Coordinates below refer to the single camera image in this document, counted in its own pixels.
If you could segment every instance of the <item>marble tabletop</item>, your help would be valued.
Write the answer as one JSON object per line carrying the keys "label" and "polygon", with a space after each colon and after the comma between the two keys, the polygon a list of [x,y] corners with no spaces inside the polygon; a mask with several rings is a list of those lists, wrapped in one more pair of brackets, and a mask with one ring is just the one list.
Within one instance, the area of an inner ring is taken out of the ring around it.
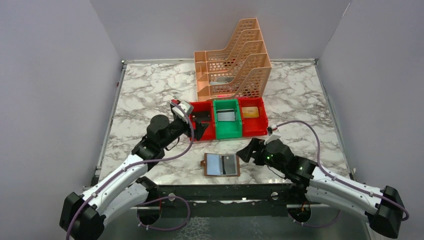
{"label": "marble tabletop", "polygon": [[[197,100],[194,63],[127,65],[101,164],[100,180],[126,159],[146,134],[146,127],[153,116],[164,114],[172,118],[169,107],[172,99],[190,102]],[[348,175],[346,161],[313,63],[273,62],[263,101],[269,125],[289,120],[310,123],[320,138],[323,165],[342,176]],[[317,143],[306,126],[292,123],[280,127],[279,132],[283,143],[290,146],[295,155],[316,160]],[[162,185],[289,183],[289,180],[276,176],[266,166],[242,161],[239,177],[204,176],[200,166],[204,153],[233,154],[247,146],[249,141],[249,138],[237,138],[195,142],[187,154],[179,159],[158,163],[145,176]],[[176,147],[165,152],[165,156],[179,154],[188,144],[189,139],[183,136]]]}

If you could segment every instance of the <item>white marble surface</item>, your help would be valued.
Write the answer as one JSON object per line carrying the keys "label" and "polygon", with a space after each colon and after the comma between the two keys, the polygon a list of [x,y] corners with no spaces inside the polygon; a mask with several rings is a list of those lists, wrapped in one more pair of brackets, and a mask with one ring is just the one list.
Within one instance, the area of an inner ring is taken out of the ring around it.
{"label": "white marble surface", "polygon": [[[117,168],[146,134],[150,119],[157,114],[171,118],[169,101],[195,102],[194,63],[139,63],[126,69],[100,180]],[[274,62],[263,94],[269,125],[289,120],[310,123],[321,142],[321,161],[331,171],[348,175],[334,124],[312,63]],[[316,160],[317,143],[310,130],[298,123],[279,129],[281,140],[294,154]],[[230,154],[244,148],[249,138],[195,142],[179,159],[160,162],[146,176],[157,184],[264,184],[289,183],[274,175],[266,166],[240,162],[240,177],[205,177],[200,161],[204,153]],[[188,146],[183,136],[166,157],[175,156]]]}

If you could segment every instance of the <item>green plastic tray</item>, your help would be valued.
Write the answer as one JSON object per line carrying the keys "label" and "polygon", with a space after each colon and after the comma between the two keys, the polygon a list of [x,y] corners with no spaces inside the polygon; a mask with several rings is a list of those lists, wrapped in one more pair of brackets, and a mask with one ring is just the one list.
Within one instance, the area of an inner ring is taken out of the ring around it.
{"label": "green plastic tray", "polygon": [[[235,121],[218,121],[217,110],[234,109]],[[242,137],[242,117],[237,99],[214,100],[216,139],[234,139]]]}

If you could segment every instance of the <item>gray backdrop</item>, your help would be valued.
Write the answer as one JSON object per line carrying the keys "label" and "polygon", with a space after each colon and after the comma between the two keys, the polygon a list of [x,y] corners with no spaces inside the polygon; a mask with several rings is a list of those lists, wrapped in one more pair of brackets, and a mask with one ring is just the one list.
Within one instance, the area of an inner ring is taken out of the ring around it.
{"label": "gray backdrop", "polygon": [[272,59],[319,58],[350,0],[91,0],[125,60],[193,58],[223,49],[255,18]]}
{"label": "gray backdrop", "polygon": [[424,239],[424,1],[354,0],[318,62],[359,181],[400,191]]}
{"label": "gray backdrop", "polygon": [[65,239],[90,183],[121,59],[88,0],[0,2],[0,239]]}

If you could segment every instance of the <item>red plastic tray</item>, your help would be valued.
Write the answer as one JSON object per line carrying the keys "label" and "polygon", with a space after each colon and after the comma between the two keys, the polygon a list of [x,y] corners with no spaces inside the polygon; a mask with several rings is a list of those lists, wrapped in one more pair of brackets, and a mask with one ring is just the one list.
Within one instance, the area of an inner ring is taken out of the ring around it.
{"label": "red plastic tray", "polygon": [[209,123],[209,126],[204,131],[204,134],[201,137],[200,141],[208,141],[208,140],[217,139],[217,135],[215,131],[214,103],[212,101],[197,101],[197,102],[190,102],[190,104],[194,107],[193,111],[190,114],[190,120],[191,120],[191,123],[193,124],[194,129],[196,129],[196,124],[193,121],[193,115],[196,115],[196,113],[198,112],[206,112],[206,111],[209,112],[210,121],[206,122],[206,123]]}
{"label": "red plastic tray", "polygon": [[[243,124],[242,133],[243,137],[254,137],[268,134],[268,117],[265,112],[264,101],[262,97],[254,98],[239,98],[238,106],[240,107],[241,122]],[[259,117],[257,118],[244,118],[243,107],[257,107]]]}

